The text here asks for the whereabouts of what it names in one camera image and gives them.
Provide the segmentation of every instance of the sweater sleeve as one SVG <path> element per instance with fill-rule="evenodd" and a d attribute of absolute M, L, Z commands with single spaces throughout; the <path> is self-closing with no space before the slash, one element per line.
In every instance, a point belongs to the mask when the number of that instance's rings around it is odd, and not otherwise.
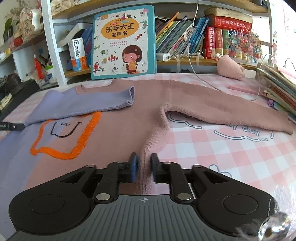
<path fill-rule="evenodd" d="M 168 111 L 178 111 L 208 123 L 293 133 L 287 113 L 208 87 L 170 80 L 168 98 Z"/>

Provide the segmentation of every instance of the pink stuffed toy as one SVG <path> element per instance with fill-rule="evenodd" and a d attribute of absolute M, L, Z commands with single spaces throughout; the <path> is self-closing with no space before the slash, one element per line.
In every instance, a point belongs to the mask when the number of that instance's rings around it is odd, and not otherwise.
<path fill-rule="evenodd" d="M 219 75 L 224 77 L 241 80 L 245 77 L 244 67 L 237 64 L 229 55 L 223 55 L 217 63 L 217 71 Z"/>

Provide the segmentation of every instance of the orange embroidered outline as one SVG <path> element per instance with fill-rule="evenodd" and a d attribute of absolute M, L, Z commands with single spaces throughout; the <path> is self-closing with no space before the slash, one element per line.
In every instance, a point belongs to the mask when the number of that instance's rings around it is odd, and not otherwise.
<path fill-rule="evenodd" d="M 32 147 L 30 149 L 30 153 L 34 156 L 37 155 L 38 153 L 45 153 L 45 154 L 48 154 L 54 158 L 58 158 L 58 159 L 62 159 L 62 160 L 70 160 L 70 159 L 76 158 L 81 153 L 83 148 L 85 147 L 89 136 L 91 135 L 92 131 L 94 130 L 95 126 L 98 124 L 98 122 L 101 118 L 101 114 L 102 114 L 101 112 L 92 113 L 92 115 L 93 115 L 92 119 L 87 124 L 82 135 L 78 138 L 76 146 L 69 153 L 59 152 L 53 148 L 45 147 L 45 146 L 36 149 L 36 146 L 39 143 L 39 141 L 43 135 L 44 127 L 49 122 L 51 122 L 53 120 L 48 120 L 48 121 L 44 122 L 40 127 L 39 135 L 38 135 L 37 139 L 35 140 L 35 142 L 33 143 Z"/>

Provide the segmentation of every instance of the purple sweater sleeve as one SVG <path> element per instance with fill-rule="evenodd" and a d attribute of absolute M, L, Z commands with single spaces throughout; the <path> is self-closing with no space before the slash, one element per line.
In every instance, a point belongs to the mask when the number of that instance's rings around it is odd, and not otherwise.
<path fill-rule="evenodd" d="M 77 94 L 75 88 L 65 92 L 51 90 L 25 121 L 25 126 L 52 119 L 108 111 L 131 106 L 135 88 L 132 86 L 120 92 Z"/>

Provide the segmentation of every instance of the red dictionary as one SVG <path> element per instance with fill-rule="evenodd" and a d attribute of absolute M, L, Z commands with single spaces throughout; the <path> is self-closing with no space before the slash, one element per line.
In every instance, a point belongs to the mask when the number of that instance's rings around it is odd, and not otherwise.
<path fill-rule="evenodd" d="M 219 53 L 223 56 L 223 36 L 222 29 L 215 28 L 215 40 L 216 40 L 216 53 Z"/>
<path fill-rule="evenodd" d="M 215 27 L 215 28 L 222 28 L 227 30 L 239 30 L 239 33 L 242 31 L 245 34 L 248 34 L 250 30 L 252 30 L 252 24 L 247 23 L 242 20 L 238 20 L 235 18 L 228 18 L 228 17 L 217 17 L 213 14 L 206 16 L 208 17 L 209 23 L 208 26 Z"/>
<path fill-rule="evenodd" d="M 215 44 L 215 29 L 213 27 L 207 27 L 205 30 L 205 39 L 203 42 L 203 56 L 204 58 L 214 58 L 216 55 Z"/>

